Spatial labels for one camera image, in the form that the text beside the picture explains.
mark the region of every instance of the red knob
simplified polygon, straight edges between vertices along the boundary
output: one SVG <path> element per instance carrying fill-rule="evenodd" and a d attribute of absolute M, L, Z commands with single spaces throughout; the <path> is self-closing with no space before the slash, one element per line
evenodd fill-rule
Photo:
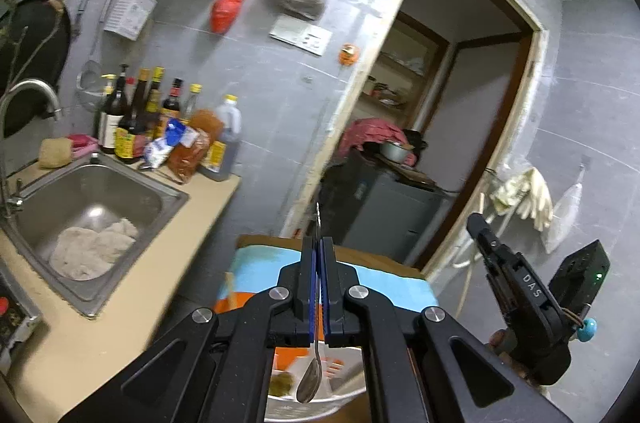
<path fill-rule="evenodd" d="M 6 313 L 9 309 L 9 299 L 7 297 L 0 297 L 0 317 Z"/>

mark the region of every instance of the white gloves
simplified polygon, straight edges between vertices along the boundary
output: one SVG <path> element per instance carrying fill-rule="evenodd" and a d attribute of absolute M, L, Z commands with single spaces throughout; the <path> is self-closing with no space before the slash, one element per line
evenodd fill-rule
<path fill-rule="evenodd" d="M 545 178 L 535 167 L 510 178 L 490 197 L 498 215 L 505 215 L 511 207 L 519 203 L 517 215 L 521 219 L 533 219 L 537 231 L 542 231 L 551 224 L 554 215 L 551 196 Z"/>

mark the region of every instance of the shelf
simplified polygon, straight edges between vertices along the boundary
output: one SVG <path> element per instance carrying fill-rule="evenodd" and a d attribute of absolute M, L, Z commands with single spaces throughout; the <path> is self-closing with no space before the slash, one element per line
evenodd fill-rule
<path fill-rule="evenodd" d="M 378 59 L 376 60 L 376 62 L 382 62 L 383 64 L 385 64 L 385 66 L 390 67 L 394 71 L 400 73 L 402 76 L 405 76 L 412 80 L 424 80 L 423 75 L 408 68 L 407 66 L 402 65 L 395 58 L 391 58 L 389 55 L 383 53 L 382 51 L 380 51 L 380 53 L 378 54 Z"/>
<path fill-rule="evenodd" d="M 398 109 L 398 108 L 383 104 L 382 102 L 380 102 L 379 99 L 374 98 L 371 95 L 367 95 L 367 93 L 360 93 L 360 99 L 363 100 L 364 102 L 367 102 L 368 104 L 373 104 L 381 109 L 389 111 L 390 113 L 393 113 L 396 116 L 400 116 L 404 114 L 404 111 L 402 109 Z"/>

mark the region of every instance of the blue cloth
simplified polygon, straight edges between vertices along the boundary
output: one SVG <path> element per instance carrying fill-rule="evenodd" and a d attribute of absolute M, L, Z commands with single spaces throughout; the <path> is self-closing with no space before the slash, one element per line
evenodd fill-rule
<path fill-rule="evenodd" d="M 278 282 L 280 269 L 287 264 L 300 261 L 300 252 L 294 249 L 254 244 L 238 249 L 231 264 L 234 288 L 239 292 L 257 293 L 273 287 Z M 394 306 L 421 311 L 427 306 L 437 306 L 438 301 L 431 286 L 419 278 L 406 278 L 376 269 L 350 264 L 358 272 L 360 284 L 379 291 L 389 298 Z M 226 298 L 226 286 L 218 299 Z"/>

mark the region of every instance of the sponge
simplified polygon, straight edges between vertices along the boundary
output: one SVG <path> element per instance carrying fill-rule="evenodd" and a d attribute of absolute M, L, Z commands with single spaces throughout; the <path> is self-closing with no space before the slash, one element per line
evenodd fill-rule
<path fill-rule="evenodd" d="M 47 138 L 42 140 L 38 164 L 40 168 L 58 168 L 71 162 L 73 142 L 68 138 Z"/>

